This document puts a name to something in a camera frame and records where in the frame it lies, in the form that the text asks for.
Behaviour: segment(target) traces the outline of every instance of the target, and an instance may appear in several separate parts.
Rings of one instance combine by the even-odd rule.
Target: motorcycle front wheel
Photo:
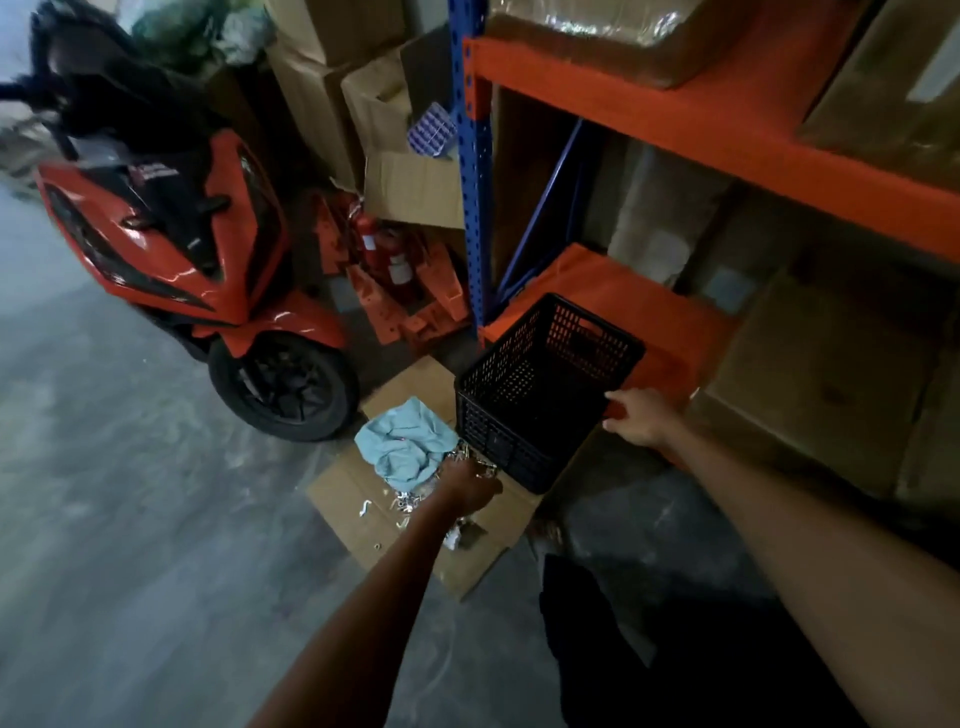
[[[342,353],[291,333],[262,333],[240,358],[217,339],[207,367],[213,388],[237,417],[283,440],[333,437],[360,399],[356,373]]]

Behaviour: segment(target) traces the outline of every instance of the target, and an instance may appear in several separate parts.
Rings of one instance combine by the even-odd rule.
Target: concrete floor
[[[345,442],[244,425],[41,208],[0,193],[0,219],[0,724],[241,726],[363,577],[303,492]],[[409,354],[348,317],[369,390]],[[471,347],[451,349],[464,366]],[[564,491],[624,623],[677,577],[769,596],[699,487],[654,457],[600,434]],[[561,725],[537,596],[525,547],[463,603],[431,583],[389,724]]]

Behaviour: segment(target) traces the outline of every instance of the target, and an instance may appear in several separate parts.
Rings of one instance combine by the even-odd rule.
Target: fire extinguisher
[[[381,254],[381,265],[386,267],[390,292],[399,303],[413,303],[420,297],[420,291],[414,281],[414,269],[407,256],[403,232],[381,231],[374,239]]]
[[[350,222],[362,243],[361,255],[371,275],[404,305],[420,297],[414,269],[407,255],[403,232],[384,229],[359,206],[350,211]]]
[[[381,269],[380,253],[376,248],[376,234],[380,230],[379,223],[375,217],[365,213],[359,205],[350,211],[349,219],[360,238],[362,246],[360,253],[364,262],[371,271],[379,271]]]

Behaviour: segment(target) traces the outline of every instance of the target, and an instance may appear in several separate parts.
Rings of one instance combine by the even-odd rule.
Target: motorcycle
[[[89,274],[204,362],[248,424],[334,436],[359,399],[346,337],[295,289],[283,212],[243,140],[85,0],[40,2],[30,56],[0,101],[28,104],[60,148],[37,186]]]

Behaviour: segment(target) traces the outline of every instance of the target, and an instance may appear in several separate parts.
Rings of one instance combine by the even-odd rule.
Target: hand
[[[447,501],[457,518],[476,513],[493,500],[493,496],[503,492],[499,480],[483,475],[485,469],[472,458],[445,460],[435,496]]]
[[[628,443],[644,448],[666,445],[670,428],[682,424],[677,412],[656,389],[627,389],[608,392],[608,400],[620,402],[627,410],[623,420],[604,420],[603,428],[615,432]]]

